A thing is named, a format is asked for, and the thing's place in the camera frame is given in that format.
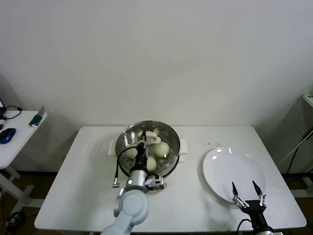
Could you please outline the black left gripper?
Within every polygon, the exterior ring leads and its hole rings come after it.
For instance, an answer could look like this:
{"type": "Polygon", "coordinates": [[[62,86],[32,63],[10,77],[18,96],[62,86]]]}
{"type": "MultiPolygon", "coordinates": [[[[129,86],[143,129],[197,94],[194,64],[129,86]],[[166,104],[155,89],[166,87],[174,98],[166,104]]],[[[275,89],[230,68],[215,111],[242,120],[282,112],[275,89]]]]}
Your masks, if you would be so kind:
{"type": "Polygon", "coordinates": [[[147,169],[147,156],[146,149],[148,146],[148,141],[146,141],[146,131],[143,131],[140,137],[140,146],[143,148],[137,149],[137,155],[135,157],[134,170],[148,171],[147,169]]]}

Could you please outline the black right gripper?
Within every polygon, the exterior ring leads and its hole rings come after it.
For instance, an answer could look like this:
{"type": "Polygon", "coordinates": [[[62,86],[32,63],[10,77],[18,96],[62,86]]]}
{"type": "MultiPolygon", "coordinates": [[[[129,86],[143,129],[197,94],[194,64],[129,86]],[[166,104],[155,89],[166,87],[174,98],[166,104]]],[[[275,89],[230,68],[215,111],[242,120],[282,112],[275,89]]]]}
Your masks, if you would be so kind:
{"type": "Polygon", "coordinates": [[[234,182],[232,182],[233,202],[241,209],[243,213],[249,216],[253,229],[268,229],[268,224],[263,214],[266,209],[266,195],[262,193],[261,188],[255,183],[255,181],[252,181],[252,183],[259,197],[259,201],[244,201],[239,196],[234,182]]]}

